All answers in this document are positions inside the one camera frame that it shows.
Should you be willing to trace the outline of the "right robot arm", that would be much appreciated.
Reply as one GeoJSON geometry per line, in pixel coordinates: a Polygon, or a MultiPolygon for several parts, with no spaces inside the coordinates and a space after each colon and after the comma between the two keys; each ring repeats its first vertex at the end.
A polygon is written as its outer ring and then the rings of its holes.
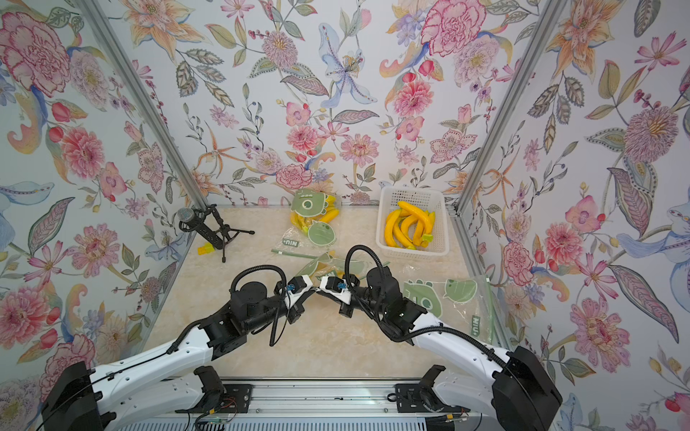
{"type": "Polygon", "coordinates": [[[405,297],[391,270],[366,245],[348,250],[343,271],[340,278],[321,278],[316,292],[361,310],[390,341],[428,350],[475,382],[433,384],[440,402],[492,415],[505,430],[551,427],[562,395],[530,350],[494,347],[446,325],[405,297]]]}

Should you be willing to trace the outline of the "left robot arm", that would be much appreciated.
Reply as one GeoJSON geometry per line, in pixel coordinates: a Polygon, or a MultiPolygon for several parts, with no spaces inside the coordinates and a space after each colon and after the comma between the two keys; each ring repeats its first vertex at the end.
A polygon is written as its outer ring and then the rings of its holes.
{"type": "Polygon", "coordinates": [[[248,338],[278,324],[294,323],[303,303],[318,291],[309,276],[288,279],[270,264],[240,272],[230,299],[217,312],[189,323],[172,341],[134,357],[89,368],[68,366],[41,411],[41,430],[117,430],[170,411],[221,405],[225,386],[212,362],[248,338]]]}

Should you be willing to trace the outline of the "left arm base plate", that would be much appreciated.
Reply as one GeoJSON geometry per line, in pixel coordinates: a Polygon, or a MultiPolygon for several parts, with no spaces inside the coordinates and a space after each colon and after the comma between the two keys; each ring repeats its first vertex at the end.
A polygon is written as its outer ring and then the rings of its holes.
{"type": "Polygon", "coordinates": [[[192,374],[193,384],[201,384],[201,398],[176,413],[247,413],[253,395],[251,384],[223,383],[212,366],[200,366],[192,374]]]}

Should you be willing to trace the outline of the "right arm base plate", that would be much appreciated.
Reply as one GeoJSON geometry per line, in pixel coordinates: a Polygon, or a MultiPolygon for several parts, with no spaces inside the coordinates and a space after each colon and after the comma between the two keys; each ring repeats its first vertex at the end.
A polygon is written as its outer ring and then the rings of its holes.
{"type": "Polygon", "coordinates": [[[396,384],[386,400],[396,405],[398,413],[467,413],[469,409],[461,406],[450,406],[442,402],[433,389],[436,380],[447,368],[441,365],[432,366],[420,381],[412,384],[396,384]]]}

